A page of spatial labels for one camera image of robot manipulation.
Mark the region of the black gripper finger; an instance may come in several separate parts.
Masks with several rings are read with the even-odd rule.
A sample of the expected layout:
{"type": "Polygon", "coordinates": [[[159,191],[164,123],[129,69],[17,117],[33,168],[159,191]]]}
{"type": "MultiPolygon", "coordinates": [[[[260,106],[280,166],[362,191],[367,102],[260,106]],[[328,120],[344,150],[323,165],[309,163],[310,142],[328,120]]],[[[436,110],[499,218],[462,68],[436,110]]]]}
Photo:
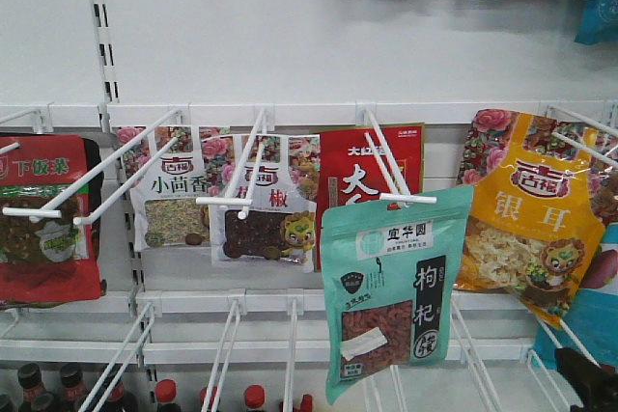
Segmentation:
{"type": "Polygon", "coordinates": [[[581,406],[571,405],[570,411],[616,411],[617,373],[604,370],[583,354],[570,347],[556,348],[557,371],[578,395],[581,406]]]}

